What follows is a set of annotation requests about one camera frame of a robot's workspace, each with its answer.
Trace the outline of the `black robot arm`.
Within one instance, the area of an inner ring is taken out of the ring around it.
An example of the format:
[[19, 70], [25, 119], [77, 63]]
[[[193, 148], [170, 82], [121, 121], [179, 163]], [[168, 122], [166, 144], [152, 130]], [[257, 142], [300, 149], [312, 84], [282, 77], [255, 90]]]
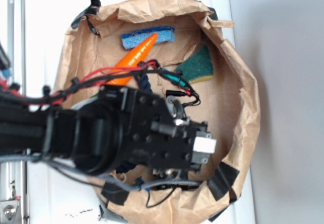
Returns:
[[70, 159], [85, 174], [199, 171], [215, 152], [206, 123], [191, 121], [179, 100], [105, 86], [96, 98], [62, 109], [1, 104], [1, 153], [31, 150], [41, 160]]

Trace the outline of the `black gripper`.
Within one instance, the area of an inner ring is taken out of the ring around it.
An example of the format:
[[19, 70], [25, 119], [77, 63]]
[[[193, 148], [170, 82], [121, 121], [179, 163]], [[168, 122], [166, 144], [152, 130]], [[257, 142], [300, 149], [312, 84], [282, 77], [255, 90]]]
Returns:
[[217, 140], [207, 122], [184, 116], [179, 100], [179, 116], [172, 115], [166, 101], [156, 94], [121, 86], [104, 86], [99, 102], [113, 115], [121, 142], [116, 171], [128, 172], [137, 165], [166, 171], [199, 171], [215, 153]]

